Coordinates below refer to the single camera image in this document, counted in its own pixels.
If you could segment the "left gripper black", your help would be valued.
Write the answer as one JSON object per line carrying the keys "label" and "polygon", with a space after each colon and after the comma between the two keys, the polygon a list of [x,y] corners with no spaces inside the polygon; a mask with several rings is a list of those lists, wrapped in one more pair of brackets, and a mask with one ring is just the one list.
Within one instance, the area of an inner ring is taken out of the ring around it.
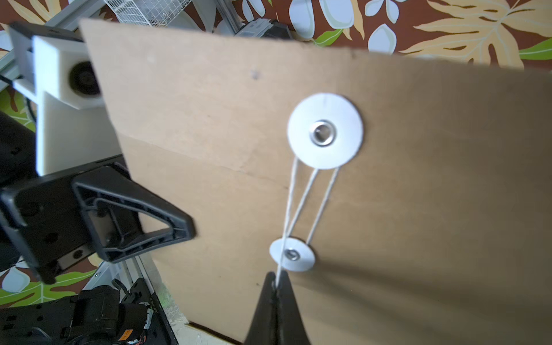
{"label": "left gripper black", "polygon": [[1,188],[3,240],[49,285],[94,253],[118,263],[195,230],[190,215],[130,178],[122,155]]}

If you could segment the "brown kraft file bag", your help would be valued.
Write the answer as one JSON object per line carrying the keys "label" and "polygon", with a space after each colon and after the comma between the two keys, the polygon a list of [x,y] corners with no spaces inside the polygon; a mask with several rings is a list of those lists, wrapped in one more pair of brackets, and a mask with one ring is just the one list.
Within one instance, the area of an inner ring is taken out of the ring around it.
{"label": "brown kraft file bag", "polygon": [[551,75],[83,20],[132,178],[190,214],[152,252],[183,314],[241,341],[283,232],[306,97],[365,139],[293,273],[313,344],[551,343]]}

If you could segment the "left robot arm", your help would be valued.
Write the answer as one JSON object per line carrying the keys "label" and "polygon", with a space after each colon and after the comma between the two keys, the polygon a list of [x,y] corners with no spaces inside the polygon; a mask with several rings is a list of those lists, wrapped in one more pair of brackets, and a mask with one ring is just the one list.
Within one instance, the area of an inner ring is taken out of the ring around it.
{"label": "left robot arm", "polygon": [[[97,254],[118,263],[195,237],[193,219],[134,182],[120,155],[38,176],[34,134],[1,115],[1,268],[51,285]],[[3,344],[174,344],[145,279],[1,311]]]}

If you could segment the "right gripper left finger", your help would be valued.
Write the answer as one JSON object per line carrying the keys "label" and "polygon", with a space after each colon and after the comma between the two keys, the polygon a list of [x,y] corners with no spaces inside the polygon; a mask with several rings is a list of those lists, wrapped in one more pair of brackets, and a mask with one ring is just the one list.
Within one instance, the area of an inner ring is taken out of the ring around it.
{"label": "right gripper left finger", "polygon": [[276,344],[275,273],[267,273],[257,307],[248,330],[245,345]]}

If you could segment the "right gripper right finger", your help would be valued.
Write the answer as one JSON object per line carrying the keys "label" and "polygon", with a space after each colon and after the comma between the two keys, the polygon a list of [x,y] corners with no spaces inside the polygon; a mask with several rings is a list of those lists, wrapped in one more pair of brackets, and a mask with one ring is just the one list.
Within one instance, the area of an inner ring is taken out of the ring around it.
{"label": "right gripper right finger", "polygon": [[275,343],[279,345],[311,344],[286,271],[280,273],[280,279],[275,283]]}

